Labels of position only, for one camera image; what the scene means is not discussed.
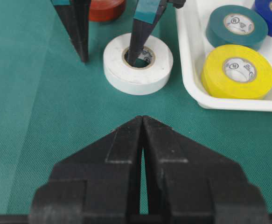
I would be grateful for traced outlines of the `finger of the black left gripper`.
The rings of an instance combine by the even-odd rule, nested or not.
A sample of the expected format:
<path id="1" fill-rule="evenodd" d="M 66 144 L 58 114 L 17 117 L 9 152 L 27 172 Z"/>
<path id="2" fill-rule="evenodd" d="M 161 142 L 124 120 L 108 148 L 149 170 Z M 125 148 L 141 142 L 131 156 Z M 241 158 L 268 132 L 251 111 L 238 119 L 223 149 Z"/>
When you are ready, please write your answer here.
<path id="1" fill-rule="evenodd" d="M 63 26 L 65 27 L 72 45 L 82 62 L 87 62 L 89 37 L 89 0 L 52 0 Z"/>
<path id="2" fill-rule="evenodd" d="M 158 21 L 164 14 L 167 4 L 179 9 L 185 4 L 185 0 L 139 0 L 133 16 L 130 46 L 127 53 L 127 62 L 134 66 L 140 56 L 144 45 L 154 30 Z"/>

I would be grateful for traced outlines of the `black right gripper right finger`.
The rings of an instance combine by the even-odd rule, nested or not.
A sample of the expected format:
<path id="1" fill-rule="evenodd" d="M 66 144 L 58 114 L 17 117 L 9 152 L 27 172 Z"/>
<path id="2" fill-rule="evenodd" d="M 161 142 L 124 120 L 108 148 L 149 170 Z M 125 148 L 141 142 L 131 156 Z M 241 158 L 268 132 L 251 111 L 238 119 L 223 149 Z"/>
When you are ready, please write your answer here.
<path id="1" fill-rule="evenodd" d="M 241 166 L 149 116 L 145 133 L 148 210 L 169 224 L 266 224 L 258 187 Z"/>

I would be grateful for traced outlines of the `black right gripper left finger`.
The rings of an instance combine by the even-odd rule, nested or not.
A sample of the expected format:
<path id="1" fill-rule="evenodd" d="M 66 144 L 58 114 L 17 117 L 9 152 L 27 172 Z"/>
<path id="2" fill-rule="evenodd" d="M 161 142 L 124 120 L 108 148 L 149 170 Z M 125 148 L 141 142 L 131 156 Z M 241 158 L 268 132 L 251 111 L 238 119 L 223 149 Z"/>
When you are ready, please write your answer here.
<path id="1" fill-rule="evenodd" d="M 54 165 L 36 192 L 31 224 L 125 224 L 139 214 L 142 117 Z"/>

